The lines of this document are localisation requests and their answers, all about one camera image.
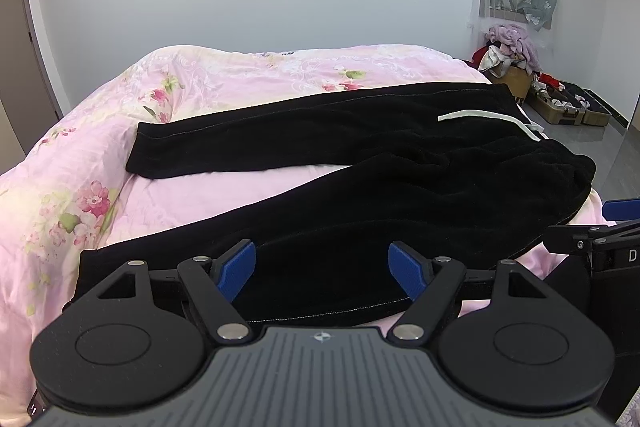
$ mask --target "blue gripper pad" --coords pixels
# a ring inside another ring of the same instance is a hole
[[[233,302],[255,269],[255,245],[247,243],[220,268],[216,285],[224,298]]]
[[[640,219],[640,199],[605,201],[602,216],[607,221],[632,221]]]
[[[396,243],[389,245],[388,260],[389,272],[398,281],[408,297],[415,301],[427,289],[422,266]]]

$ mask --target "purple blanket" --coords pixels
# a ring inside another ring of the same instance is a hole
[[[489,28],[486,38],[500,41],[508,46],[512,52],[523,55],[527,59],[527,66],[534,71],[541,71],[535,44],[529,39],[526,29],[517,24],[496,24]]]

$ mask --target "gray ribbed panel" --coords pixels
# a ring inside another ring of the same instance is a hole
[[[372,328],[269,328],[225,347],[200,380],[155,408],[86,417],[52,408],[34,427],[604,427],[593,410],[527,419],[482,409],[449,388],[426,353],[382,341]]]

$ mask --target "bed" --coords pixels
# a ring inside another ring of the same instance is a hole
[[[416,82],[488,83],[464,62],[420,46],[286,53],[156,50],[97,89],[0,176],[0,424],[28,422],[28,352],[73,296],[79,254],[255,203],[340,166],[209,172],[149,180],[125,170],[140,121],[167,123],[290,98]],[[571,223],[605,224],[588,196]],[[520,257],[546,277],[564,256],[542,245]],[[486,301],[463,303],[463,312]],[[386,330],[397,317],[375,322]]]

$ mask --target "black pants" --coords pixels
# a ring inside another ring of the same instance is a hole
[[[411,84],[141,123],[127,170],[148,178],[351,167],[220,216],[85,251],[76,296],[130,259],[170,269],[251,239],[255,274],[234,302],[247,320],[348,326],[407,307],[386,263],[394,240],[476,269],[517,257],[580,209],[594,164],[510,122],[438,121],[463,109],[526,121],[505,86]]]

